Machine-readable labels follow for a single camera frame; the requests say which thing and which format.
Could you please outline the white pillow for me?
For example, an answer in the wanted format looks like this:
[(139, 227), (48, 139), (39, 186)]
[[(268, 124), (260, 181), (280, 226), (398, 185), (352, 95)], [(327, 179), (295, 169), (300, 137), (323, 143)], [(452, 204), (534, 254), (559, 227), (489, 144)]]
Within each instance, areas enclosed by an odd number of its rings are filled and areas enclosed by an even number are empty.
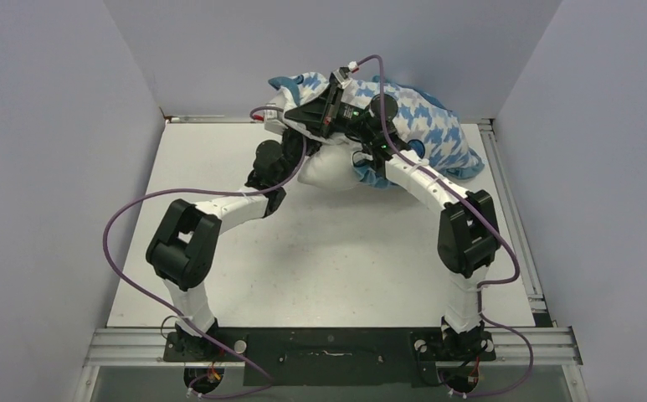
[[(293, 105), (289, 90), (281, 87), (266, 106), (281, 109)], [(304, 161), (297, 180), (328, 191), (345, 191), (363, 185), (360, 173), (354, 168), (353, 153), (360, 151), (359, 144), (352, 142), (343, 134), (333, 135), (333, 143), (321, 143), (321, 148)]]

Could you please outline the white pillowcase with blue trim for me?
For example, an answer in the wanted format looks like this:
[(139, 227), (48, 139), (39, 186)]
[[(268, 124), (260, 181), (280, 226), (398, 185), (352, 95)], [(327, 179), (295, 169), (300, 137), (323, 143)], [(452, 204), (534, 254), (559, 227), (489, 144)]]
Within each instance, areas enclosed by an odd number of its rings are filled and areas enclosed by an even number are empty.
[[(274, 106), (280, 112), (281, 121), (315, 140), (303, 126), (286, 121), (284, 113), (321, 95), (329, 85), (329, 78), (308, 72), (274, 77), (269, 84), (275, 91), (281, 87), (289, 90), (293, 97), (293, 105), (283, 109)], [(382, 84), (375, 76), (371, 80), (352, 80), (344, 90), (343, 101), (363, 109), (351, 131), (343, 134), (361, 147), (353, 153), (353, 166), (360, 173), (363, 185), (388, 188), (392, 184), (373, 168), (372, 145), (383, 147), (388, 139), (382, 134), (379, 117), (374, 114), (379, 106), (387, 108), (388, 137), (395, 141), (398, 150), (408, 148), (416, 152), (432, 169), (453, 179), (474, 178), (485, 167), (481, 156), (468, 143), (459, 117), (422, 90), (390, 81)]]

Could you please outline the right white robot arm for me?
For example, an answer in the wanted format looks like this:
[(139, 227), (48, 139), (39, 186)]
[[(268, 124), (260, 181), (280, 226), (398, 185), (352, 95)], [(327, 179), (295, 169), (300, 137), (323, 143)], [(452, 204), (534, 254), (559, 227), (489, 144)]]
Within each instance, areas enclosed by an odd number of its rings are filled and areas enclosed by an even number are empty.
[(463, 358), (485, 338), (479, 290), (501, 242), (492, 197), (456, 184), (484, 167), (457, 115), (421, 90), (381, 79), (309, 72), (270, 84), (275, 111), (266, 126), (297, 131), (314, 145), (302, 183), (401, 188), (439, 216), (437, 249), (450, 281), (441, 347)]

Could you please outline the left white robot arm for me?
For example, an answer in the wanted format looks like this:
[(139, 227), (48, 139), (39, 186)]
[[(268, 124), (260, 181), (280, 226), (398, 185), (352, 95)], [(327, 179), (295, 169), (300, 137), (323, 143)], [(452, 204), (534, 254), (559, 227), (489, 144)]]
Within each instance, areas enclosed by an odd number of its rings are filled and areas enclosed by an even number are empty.
[(286, 196), (284, 183), (315, 149), (312, 140), (287, 129), (280, 141), (257, 146), (253, 169), (240, 190), (199, 204), (179, 198), (168, 206), (146, 249), (146, 261), (166, 285), (178, 310), (176, 330), (186, 337), (184, 347), (195, 359), (211, 358), (218, 347), (217, 319), (203, 283), (220, 235), (275, 213)]

